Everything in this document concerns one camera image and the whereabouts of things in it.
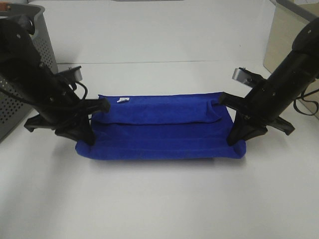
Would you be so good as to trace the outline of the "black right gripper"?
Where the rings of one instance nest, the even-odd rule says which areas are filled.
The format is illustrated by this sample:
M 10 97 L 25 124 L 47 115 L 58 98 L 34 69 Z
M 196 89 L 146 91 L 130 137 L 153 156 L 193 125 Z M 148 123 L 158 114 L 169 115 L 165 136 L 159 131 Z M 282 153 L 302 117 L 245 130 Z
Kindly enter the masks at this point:
M 258 83 L 244 98 L 222 92 L 218 98 L 219 103 L 236 111 L 234 124 L 228 135 L 228 145 L 264 135 L 268 132 L 267 125 L 287 135 L 291 134 L 295 128 L 281 118 L 280 114 L 293 99 L 289 83 L 272 77 Z

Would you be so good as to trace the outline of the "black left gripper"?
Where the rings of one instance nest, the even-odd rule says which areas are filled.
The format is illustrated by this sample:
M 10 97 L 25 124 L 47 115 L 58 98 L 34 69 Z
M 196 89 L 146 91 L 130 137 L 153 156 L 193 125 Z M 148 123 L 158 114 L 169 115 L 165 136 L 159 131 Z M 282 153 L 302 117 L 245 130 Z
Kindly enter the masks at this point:
M 76 142 L 83 141 L 88 145 L 95 143 L 95 135 L 88 117 L 80 117 L 70 122 L 82 102 L 81 112 L 85 115 L 97 112 L 108 113 L 111 105 L 107 99 L 85 100 L 86 86 L 81 82 L 69 82 L 56 74 L 46 77 L 41 82 L 40 93 L 33 105 L 39 114 L 29 118 L 24 125 L 28 131 L 50 128 L 55 129 L 57 136 Z

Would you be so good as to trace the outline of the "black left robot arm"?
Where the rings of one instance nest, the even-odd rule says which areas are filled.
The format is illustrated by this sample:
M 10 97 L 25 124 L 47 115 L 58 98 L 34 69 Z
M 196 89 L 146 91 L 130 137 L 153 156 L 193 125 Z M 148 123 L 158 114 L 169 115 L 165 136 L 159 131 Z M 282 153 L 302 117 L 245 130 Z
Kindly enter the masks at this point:
M 0 20 L 0 75 L 18 94 L 1 92 L 38 112 L 26 121 L 28 131 L 47 128 L 57 136 L 93 145 L 96 138 L 89 116 L 107 113 L 110 103 L 87 98 L 88 89 L 78 76 L 80 67 L 53 73 L 41 60 L 30 34 L 12 17 Z

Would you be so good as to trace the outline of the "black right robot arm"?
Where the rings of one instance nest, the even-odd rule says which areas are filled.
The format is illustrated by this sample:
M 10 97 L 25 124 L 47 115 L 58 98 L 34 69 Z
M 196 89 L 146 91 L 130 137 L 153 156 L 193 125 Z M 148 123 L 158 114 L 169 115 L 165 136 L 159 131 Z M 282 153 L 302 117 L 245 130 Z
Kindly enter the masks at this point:
M 291 52 L 268 79 L 245 68 L 234 70 L 233 80 L 251 87 L 251 91 L 243 98 L 225 92 L 219 97 L 220 104 L 236 111 L 228 145 L 264 135 L 267 126 L 290 135 L 295 128 L 280 115 L 305 97 L 307 87 L 318 77 L 319 20 L 315 18 L 300 31 Z

